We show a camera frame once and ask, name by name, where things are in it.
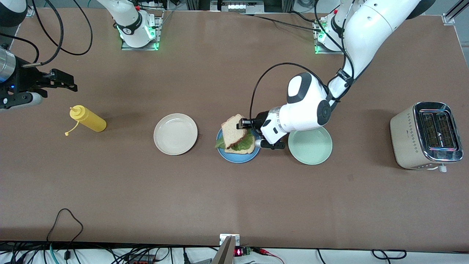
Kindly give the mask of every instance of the white plate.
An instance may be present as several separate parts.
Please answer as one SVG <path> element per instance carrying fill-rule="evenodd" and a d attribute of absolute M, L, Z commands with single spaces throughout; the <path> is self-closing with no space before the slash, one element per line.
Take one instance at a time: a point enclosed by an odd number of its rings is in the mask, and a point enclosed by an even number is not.
<path fill-rule="evenodd" d="M 185 114 L 170 114 L 156 125 L 153 140 L 164 154 L 181 155 L 195 144 L 197 125 Z"/>

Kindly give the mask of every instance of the lettuce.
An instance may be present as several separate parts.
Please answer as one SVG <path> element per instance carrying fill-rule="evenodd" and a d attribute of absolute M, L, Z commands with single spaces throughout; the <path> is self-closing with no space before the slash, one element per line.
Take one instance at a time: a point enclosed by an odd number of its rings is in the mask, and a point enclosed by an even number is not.
<path fill-rule="evenodd" d="M 231 147 L 232 150 L 234 151 L 240 151 L 240 150 L 246 150 L 249 149 L 252 144 L 254 144 L 254 136 L 249 133 L 247 136 L 245 136 L 241 142 L 238 144 L 235 144 Z M 217 143 L 215 144 L 215 148 L 222 148 L 226 149 L 225 147 L 225 142 L 223 141 L 223 136 L 221 138 L 217 139 Z"/>

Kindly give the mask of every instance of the toaster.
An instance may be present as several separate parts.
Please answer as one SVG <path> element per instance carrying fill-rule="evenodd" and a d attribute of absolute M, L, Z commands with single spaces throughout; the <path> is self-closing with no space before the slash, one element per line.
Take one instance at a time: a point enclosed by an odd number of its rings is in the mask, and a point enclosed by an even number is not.
<path fill-rule="evenodd" d="M 446 172 L 462 159 L 462 146 L 449 106 L 418 102 L 391 119 L 396 161 L 402 168 Z"/>

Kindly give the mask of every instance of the yellow squeeze bottle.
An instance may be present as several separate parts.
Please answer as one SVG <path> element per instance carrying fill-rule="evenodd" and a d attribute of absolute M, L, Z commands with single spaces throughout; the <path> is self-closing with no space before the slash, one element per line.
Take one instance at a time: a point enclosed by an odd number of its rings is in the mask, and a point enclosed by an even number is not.
<path fill-rule="evenodd" d="M 96 132 L 101 132 L 106 128 L 106 121 L 98 117 L 95 113 L 91 112 L 83 105 L 75 105 L 74 107 L 70 107 L 70 117 L 76 120 L 76 125 L 70 131 L 65 132 L 66 136 L 68 136 L 68 133 L 72 132 L 72 130 L 74 130 L 79 123 L 82 123 Z"/>

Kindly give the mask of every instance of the brown table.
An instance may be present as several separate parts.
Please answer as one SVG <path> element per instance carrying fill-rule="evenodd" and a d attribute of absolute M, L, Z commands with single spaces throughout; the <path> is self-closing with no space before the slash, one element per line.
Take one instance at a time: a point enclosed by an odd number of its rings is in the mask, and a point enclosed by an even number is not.
<path fill-rule="evenodd" d="M 58 39 L 51 10 L 40 11 Z M 60 9 L 64 47 L 82 51 L 87 27 L 77 9 Z M 121 51 L 106 10 L 87 9 L 94 43 L 85 56 L 61 52 L 43 71 L 75 76 L 79 92 L 49 89 L 36 107 L 0 115 L 0 239 L 43 240 L 55 214 L 70 208 L 83 222 L 80 241 L 216 245 L 220 233 L 264 247 L 469 249 L 469 160 L 447 174 L 401 169 L 389 120 L 417 101 L 447 103 L 463 143 L 469 70 L 453 27 L 439 16 L 406 21 L 380 48 L 325 126 L 334 148 L 323 164 L 297 162 L 288 149 L 263 149 L 231 164 L 214 149 L 220 124 L 248 115 L 259 76 L 296 62 L 324 81 L 341 55 L 315 55 L 310 32 L 233 13 L 175 12 L 157 52 Z M 295 15 L 273 15 L 308 25 Z M 54 51 L 36 19 L 20 37 L 37 43 L 41 59 Z M 31 47 L 15 41 L 16 55 Z M 254 113 L 280 106 L 293 66 L 271 71 L 257 90 Z M 108 122 L 102 133 L 75 122 L 83 104 Z M 153 143 L 156 123 L 170 113 L 197 123 L 199 139 L 181 156 Z M 54 240 L 70 240 L 78 225 L 64 214 Z"/>

